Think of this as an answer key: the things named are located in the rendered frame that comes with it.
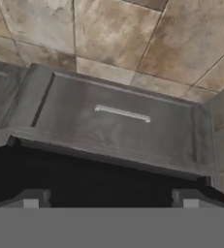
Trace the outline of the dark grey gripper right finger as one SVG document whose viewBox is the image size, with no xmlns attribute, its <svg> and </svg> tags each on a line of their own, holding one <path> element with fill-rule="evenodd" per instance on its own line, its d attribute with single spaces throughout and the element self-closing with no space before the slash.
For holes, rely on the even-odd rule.
<svg viewBox="0 0 224 248">
<path fill-rule="evenodd" d="M 178 208 L 224 208 L 224 201 L 211 199 L 197 190 L 175 189 L 172 191 L 172 207 Z"/>
</svg>

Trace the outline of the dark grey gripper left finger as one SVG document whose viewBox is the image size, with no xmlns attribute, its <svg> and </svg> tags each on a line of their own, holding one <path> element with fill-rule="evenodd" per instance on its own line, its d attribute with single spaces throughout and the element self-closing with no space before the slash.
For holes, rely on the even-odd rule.
<svg viewBox="0 0 224 248">
<path fill-rule="evenodd" d="M 16 197 L 0 201 L 3 208 L 45 208 L 51 207 L 49 189 L 24 190 Z"/>
</svg>

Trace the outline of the grey drawer front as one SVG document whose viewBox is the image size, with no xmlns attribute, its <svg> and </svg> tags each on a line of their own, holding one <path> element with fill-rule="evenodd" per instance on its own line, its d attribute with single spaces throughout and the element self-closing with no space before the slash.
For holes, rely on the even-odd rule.
<svg viewBox="0 0 224 248">
<path fill-rule="evenodd" d="M 147 115 L 150 123 L 96 105 Z M 209 108 L 113 81 L 33 64 L 8 127 L 24 137 L 158 169 L 215 173 Z"/>
</svg>

